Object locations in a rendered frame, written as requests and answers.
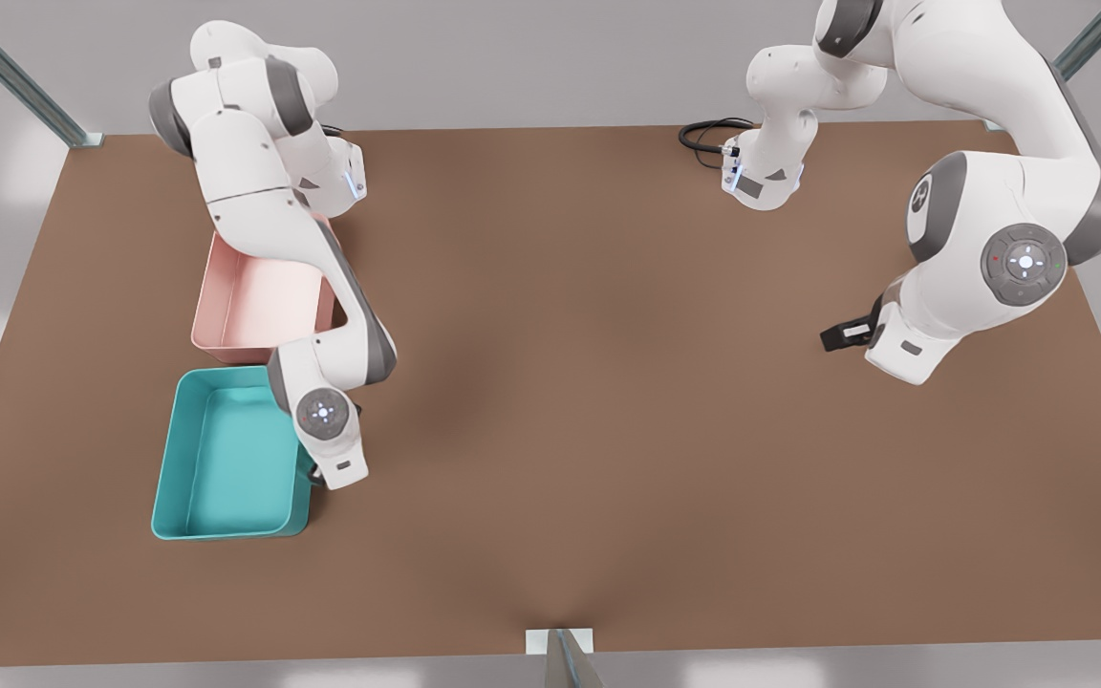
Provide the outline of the silver frame post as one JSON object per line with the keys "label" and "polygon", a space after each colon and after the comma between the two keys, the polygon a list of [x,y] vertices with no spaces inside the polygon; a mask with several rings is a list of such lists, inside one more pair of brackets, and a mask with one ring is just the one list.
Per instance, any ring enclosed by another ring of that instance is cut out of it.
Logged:
{"label": "silver frame post", "polygon": [[1101,53],[1101,0],[1002,0],[1002,6],[1068,87]]}
{"label": "silver frame post", "polygon": [[89,132],[78,125],[78,122],[75,122],[75,119],[67,114],[1,47],[0,84],[3,84],[6,91],[17,97],[19,103],[39,118],[39,121],[47,125],[67,148],[89,149],[100,148],[103,144],[103,134]]}
{"label": "silver frame post", "polygon": [[606,688],[593,651],[595,627],[525,631],[525,653],[545,657],[545,688]]}

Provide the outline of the teal rectangular tray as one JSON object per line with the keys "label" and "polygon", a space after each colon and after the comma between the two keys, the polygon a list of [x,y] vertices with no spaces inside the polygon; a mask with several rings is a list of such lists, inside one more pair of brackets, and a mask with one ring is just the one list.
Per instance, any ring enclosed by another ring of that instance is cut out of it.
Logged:
{"label": "teal rectangular tray", "polygon": [[172,400],[150,529],[161,540],[299,534],[310,518],[310,465],[266,367],[188,371]]}

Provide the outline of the pink rectangular tray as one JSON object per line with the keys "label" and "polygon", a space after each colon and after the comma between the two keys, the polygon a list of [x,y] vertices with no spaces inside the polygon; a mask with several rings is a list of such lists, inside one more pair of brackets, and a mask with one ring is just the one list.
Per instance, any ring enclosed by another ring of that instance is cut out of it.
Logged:
{"label": "pink rectangular tray", "polygon": [[335,304],[319,270],[249,256],[214,232],[190,343],[226,365],[268,364],[279,345],[330,330]]}

